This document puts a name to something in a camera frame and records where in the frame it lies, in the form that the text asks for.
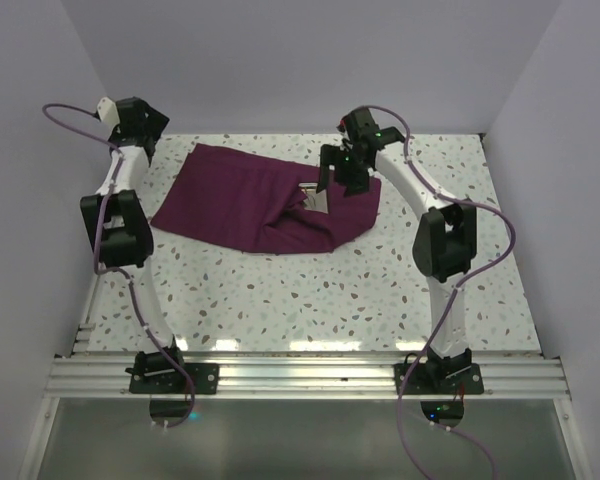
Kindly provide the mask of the purple surgical wrap cloth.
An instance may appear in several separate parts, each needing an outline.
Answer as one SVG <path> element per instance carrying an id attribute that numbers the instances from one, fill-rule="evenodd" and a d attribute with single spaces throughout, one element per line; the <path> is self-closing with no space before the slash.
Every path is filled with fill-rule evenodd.
<path id="1" fill-rule="evenodd" d="M 371 230 L 382 183 L 346 196 L 331 183 L 327 210 L 305 207 L 300 186 L 317 181 L 315 166 L 199 144 L 187 156 L 153 227 L 247 253 L 332 252 Z"/>

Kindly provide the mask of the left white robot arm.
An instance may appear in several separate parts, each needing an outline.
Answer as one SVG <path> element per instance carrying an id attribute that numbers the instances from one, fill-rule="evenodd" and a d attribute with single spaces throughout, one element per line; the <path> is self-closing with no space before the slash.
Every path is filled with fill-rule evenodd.
<path id="1" fill-rule="evenodd" d="M 137 189 L 151 166 L 169 118 L 146 101 L 101 99 L 95 117 L 111 129 L 105 144 L 111 165 L 80 210 L 98 275 L 124 277 L 137 321 L 137 354 L 127 369 L 132 393 L 183 392 L 190 378 L 155 289 L 154 238 Z"/>

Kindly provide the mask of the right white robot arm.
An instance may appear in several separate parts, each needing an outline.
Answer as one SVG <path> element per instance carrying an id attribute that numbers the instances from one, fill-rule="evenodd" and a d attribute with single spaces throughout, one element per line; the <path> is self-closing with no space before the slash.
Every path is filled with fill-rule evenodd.
<path id="1" fill-rule="evenodd" d="M 373 110 L 361 106 L 340 120 L 340 144 L 320 149 L 317 189 L 324 191 L 336 182 L 347 196 L 364 194 L 371 187 L 371 172 L 377 172 L 416 215 L 412 257 L 428 283 L 432 327 L 422 353 L 399 366 L 398 378 L 403 392 L 441 394 L 459 384 L 472 368 L 461 280 L 477 254 L 477 212 L 452 199 L 409 159 L 390 158 L 385 148 L 408 147 L 409 129 L 407 125 L 380 127 Z"/>

